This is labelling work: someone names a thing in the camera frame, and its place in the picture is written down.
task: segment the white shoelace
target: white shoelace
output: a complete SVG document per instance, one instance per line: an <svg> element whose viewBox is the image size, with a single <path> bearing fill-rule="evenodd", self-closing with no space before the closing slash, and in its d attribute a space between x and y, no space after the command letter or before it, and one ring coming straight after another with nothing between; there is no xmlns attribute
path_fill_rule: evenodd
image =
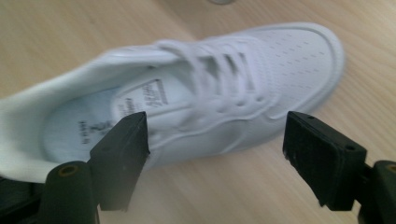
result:
<svg viewBox="0 0 396 224"><path fill-rule="evenodd" d="M254 92L257 97L263 97L262 81L255 64L259 58L247 42L229 41L227 44L215 45L208 41L207 44L189 45L176 40L162 40L156 46L176 54L190 64L198 100L210 98L209 94L213 92L207 89L211 85L201 58L212 58L217 65L220 95L237 97L237 102L241 103L249 91Z"/></svg>

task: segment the sneaker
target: sneaker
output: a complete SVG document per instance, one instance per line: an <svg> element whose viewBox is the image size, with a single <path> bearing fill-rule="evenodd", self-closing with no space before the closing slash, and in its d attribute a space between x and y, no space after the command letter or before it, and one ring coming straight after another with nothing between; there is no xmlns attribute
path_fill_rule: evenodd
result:
<svg viewBox="0 0 396 224"><path fill-rule="evenodd" d="M0 175L44 182L138 111L148 114L145 169L254 147L283 130L288 111L320 105L343 67L337 37L304 22L113 49L0 101Z"/></svg>

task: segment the wooden table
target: wooden table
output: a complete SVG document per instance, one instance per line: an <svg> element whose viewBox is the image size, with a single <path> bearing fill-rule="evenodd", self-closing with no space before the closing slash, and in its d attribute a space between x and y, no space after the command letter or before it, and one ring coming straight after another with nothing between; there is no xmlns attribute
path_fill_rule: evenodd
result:
<svg viewBox="0 0 396 224"><path fill-rule="evenodd" d="M100 52L160 38L195 40L248 27L312 21L346 50L345 76L314 116L396 161L396 2L393 0L69 0L0 2L0 96L59 76ZM283 157L283 137L240 153L142 174L130 211L102 223L357 223L320 208Z"/></svg>

